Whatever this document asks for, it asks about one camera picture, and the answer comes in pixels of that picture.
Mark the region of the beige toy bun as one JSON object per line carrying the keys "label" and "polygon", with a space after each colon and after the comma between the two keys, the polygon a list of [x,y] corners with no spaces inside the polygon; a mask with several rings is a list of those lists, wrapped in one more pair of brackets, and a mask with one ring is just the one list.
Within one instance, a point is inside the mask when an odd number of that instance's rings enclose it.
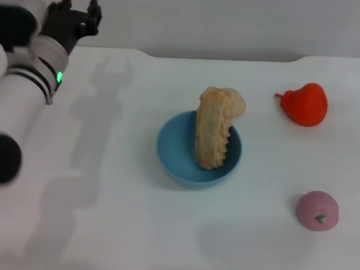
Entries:
{"label": "beige toy bun", "polygon": [[232,96],[232,101],[233,101],[232,117],[233,118],[240,117],[245,112],[246,102],[237,90],[232,88],[229,88],[228,90]]}

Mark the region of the pink toy peach bun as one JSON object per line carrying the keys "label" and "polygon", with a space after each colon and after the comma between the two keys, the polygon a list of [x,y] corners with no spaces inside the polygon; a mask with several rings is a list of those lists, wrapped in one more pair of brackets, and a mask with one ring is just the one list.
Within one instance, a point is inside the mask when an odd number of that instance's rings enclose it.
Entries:
{"label": "pink toy peach bun", "polygon": [[311,191],[299,199],[295,214],[305,228],[328,231],[338,224],[339,205],[328,193]]}

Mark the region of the red toy pear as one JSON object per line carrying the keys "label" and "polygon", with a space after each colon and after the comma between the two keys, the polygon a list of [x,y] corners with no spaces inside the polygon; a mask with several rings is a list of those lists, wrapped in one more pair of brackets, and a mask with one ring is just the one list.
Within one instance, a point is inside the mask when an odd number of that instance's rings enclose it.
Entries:
{"label": "red toy pear", "polygon": [[308,83],[297,90],[274,94],[287,117],[304,127],[319,125],[327,114],[328,102],[324,89],[317,83]]}

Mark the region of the orange striped toy bread loaf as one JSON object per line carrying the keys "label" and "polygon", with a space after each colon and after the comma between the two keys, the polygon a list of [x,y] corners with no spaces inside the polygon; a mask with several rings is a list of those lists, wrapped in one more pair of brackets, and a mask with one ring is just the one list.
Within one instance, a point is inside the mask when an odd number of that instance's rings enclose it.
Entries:
{"label": "orange striped toy bread loaf", "polygon": [[196,113],[195,156],[198,164],[212,170],[222,167],[232,124],[232,96],[226,89],[208,88],[200,96]]}

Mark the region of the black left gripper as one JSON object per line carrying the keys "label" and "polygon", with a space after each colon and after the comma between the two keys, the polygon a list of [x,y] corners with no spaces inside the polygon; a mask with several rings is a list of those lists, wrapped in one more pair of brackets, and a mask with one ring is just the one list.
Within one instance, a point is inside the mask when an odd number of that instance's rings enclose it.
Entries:
{"label": "black left gripper", "polygon": [[98,0],[90,0],[87,12],[72,9],[71,0],[51,2],[40,35],[59,42],[70,54],[78,40],[98,34],[102,19],[101,6]]}

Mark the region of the blue plastic bowl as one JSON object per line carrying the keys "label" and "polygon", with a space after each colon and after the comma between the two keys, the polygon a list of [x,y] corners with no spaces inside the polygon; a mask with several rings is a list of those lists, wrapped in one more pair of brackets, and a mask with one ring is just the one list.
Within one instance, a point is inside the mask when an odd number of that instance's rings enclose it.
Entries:
{"label": "blue plastic bowl", "polygon": [[242,157],[242,138],[230,127],[224,166],[205,170],[195,161],[196,111],[185,111],[169,119],[156,139],[157,157],[170,178],[181,187],[202,190],[224,182],[238,167]]}

